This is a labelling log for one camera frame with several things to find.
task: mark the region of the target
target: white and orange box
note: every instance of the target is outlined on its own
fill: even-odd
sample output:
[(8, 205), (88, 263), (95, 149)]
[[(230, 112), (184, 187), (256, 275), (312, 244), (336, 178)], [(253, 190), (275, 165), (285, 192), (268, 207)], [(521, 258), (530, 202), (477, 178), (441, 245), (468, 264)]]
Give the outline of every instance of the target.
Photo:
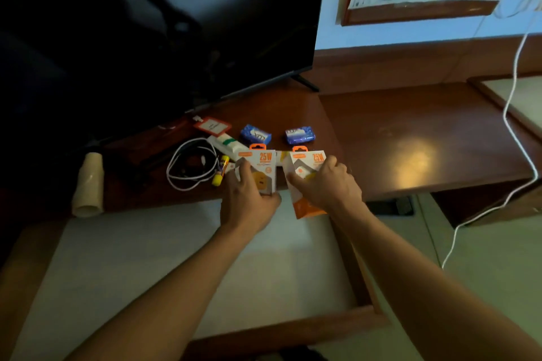
[[(320, 167), (322, 167), (322, 163), (326, 159), (326, 153), (323, 151), (308, 151), (306, 146), (295, 146), (292, 150), (293, 151), (289, 152), (288, 155), (282, 159), (284, 174), (287, 175), (290, 172), (294, 172), (302, 179), (312, 179), (316, 172), (320, 170)], [(292, 195), (295, 216), (298, 219), (326, 214), (325, 211), (310, 204), (308, 200), (303, 197), (303, 194), (289, 182), (288, 189)]]
[(235, 162), (235, 175), (238, 179), (239, 166), (243, 159), (250, 163), (250, 171), (258, 191), (261, 194), (273, 194), (276, 190), (276, 151), (267, 150), (265, 144), (251, 144), (248, 150), (238, 152)]

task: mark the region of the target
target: person's hand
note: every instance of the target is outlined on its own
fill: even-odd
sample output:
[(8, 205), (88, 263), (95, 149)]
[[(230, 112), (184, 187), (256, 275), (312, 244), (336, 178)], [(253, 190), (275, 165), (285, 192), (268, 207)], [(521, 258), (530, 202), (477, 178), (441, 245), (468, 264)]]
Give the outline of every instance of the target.
[(241, 180), (231, 170), (225, 176), (226, 191), (220, 207), (222, 227), (238, 231), (250, 241), (263, 230), (280, 206), (279, 193), (262, 196), (250, 171), (250, 163), (244, 161), (239, 167)]
[(296, 173), (289, 173), (287, 178), (311, 204), (331, 216), (341, 215), (345, 210), (351, 212), (356, 206), (364, 205), (362, 190), (346, 171), (346, 166), (337, 163), (335, 156), (325, 159), (320, 170), (309, 180)]

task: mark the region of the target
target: person's left hand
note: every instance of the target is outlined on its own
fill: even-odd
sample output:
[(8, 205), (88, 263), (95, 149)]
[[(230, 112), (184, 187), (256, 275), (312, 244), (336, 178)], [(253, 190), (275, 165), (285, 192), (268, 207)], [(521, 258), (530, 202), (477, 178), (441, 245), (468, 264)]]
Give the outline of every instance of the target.
[(220, 207), (220, 223), (223, 227), (239, 231), (250, 241), (263, 230), (280, 206), (279, 193), (262, 196), (250, 171), (250, 163), (244, 161), (239, 167), (241, 180), (231, 170), (225, 176), (225, 189)]

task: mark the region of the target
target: forearm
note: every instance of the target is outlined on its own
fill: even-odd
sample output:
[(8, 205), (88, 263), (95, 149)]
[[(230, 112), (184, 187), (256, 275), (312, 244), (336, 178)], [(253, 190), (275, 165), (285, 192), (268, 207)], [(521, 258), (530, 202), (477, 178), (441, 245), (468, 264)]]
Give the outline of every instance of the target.
[(178, 361), (248, 240), (219, 229), (204, 247), (97, 330), (68, 359)]
[(364, 204), (333, 219), (426, 361), (542, 358), (540, 346), (516, 324), (447, 276)]

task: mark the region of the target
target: blue soap package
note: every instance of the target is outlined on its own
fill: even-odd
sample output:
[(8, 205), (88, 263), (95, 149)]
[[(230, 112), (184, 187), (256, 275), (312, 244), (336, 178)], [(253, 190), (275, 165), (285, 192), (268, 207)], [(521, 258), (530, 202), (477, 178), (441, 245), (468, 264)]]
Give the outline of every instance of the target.
[(267, 133), (250, 124), (246, 125), (243, 130), (241, 130), (241, 136), (251, 143), (269, 144), (271, 141), (271, 133)]
[(291, 145), (311, 142), (315, 138), (316, 136), (314, 135), (312, 128), (309, 126), (286, 130), (286, 140)]

